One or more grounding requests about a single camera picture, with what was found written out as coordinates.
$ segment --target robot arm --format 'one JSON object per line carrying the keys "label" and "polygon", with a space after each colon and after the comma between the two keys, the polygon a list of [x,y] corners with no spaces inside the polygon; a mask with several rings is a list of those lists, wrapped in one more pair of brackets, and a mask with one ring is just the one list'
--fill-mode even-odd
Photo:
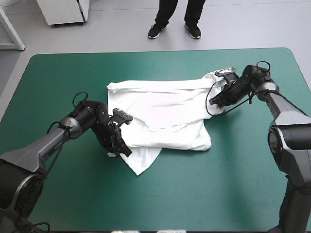
{"label": "robot arm", "polygon": [[311,211],[311,118],[296,111],[279,94],[270,77],[270,68],[248,65],[242,76],[229,82],[223,91],[210,99],[220,107],[239,102],[246,95],[256,95],[267,103],[274,121],[270,124],[268,144],[288,184],[280,209],[279,225],[269,233],[305,233]]}
{"label": "robot arm", "polygon": [[43,189],[49,169],[47,160],[60,152],[63,144],[76,139],[89,128],[102,147],[114,154],[126,156],[131,150],[121,137],[120,126],[133,117],[120,109],[109,116],[108,107],[101,102],[80,101],[73,112],[61,119],[59,127],[32,144],[0,156],[0,232],[41,233],[36,227],[27,228],[27,221]]}

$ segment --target person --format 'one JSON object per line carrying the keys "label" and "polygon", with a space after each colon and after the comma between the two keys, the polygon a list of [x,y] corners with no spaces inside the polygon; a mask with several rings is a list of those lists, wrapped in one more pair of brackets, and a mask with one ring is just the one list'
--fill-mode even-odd
{"label": "person", "polygon": [[[148,32],[149,39],[155,39],[160,35],[160,31],[166,29],[169,19],[173,15],[178,0],[160,0],[160,8],[155,18],[155,24]],[[198,21],[201,17],[205,0],[188,0],[185,14],[185,27],[194,39],[201,38],[201,30],[198,28]]]}

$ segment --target white t-shirt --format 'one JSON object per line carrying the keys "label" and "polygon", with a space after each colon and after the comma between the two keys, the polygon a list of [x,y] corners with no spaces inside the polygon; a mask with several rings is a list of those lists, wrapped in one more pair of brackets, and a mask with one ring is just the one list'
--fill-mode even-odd
{"label": "white t-shirt", "polygon": [[[134,119],[121,126],[122,137],[132,150],[123,160],[137,174],[144,172],[157,158],[162,148],[178,150],[207,150],[211,139],[204,127],[205,100],[216,96],[224,84],[215,72],[201,79],[186,81],[124,81],[110,83],[108,88],[109,114],[114,108],[122,109]],[[217,104],[208,111],[219,114]]]}

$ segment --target black sneaker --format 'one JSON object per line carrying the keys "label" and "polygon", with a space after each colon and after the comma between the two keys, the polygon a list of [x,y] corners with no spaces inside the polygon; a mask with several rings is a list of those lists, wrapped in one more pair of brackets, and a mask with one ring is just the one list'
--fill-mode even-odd
{"label": "black sneaker", "polygon": [[201,30],[198,28],[198,26],[185,24],[185,28],[189,30],[190,35],[193,39],[201,38]]}
{"label": "black sneaker", "polygon": [[157,38],[159,35],[160,35],[160,31],[161,30],[164,30],[164,29],[166,29],[166,27],[165,28],[160,28],[160,27],[158,27],[157,25],[152,25],[152,27],[151,27],[151,29],[149,30],[149,32],[148,32],[148,38],[149,39],[155,39],[155,38]]}

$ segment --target green table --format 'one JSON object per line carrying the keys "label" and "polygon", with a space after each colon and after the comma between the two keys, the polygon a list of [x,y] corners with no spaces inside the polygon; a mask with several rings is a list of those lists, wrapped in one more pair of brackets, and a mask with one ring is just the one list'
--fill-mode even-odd
{"label": "green table", "polygon": [[[281,93],[311,113],[310,91],[285,48],[36,55],[0,124],[0,154],[44,135],[81,90],[107,102],[110,82],[198,79],[225,67],[241,75],[261,60],[271,63]],[[208,151],[163,149],[138,177],[88,131],[64,146],[30,221],[53,230],[266,231],[278,223],[287,181],[267,145],[272,120],[254,98],[206,120]]]}

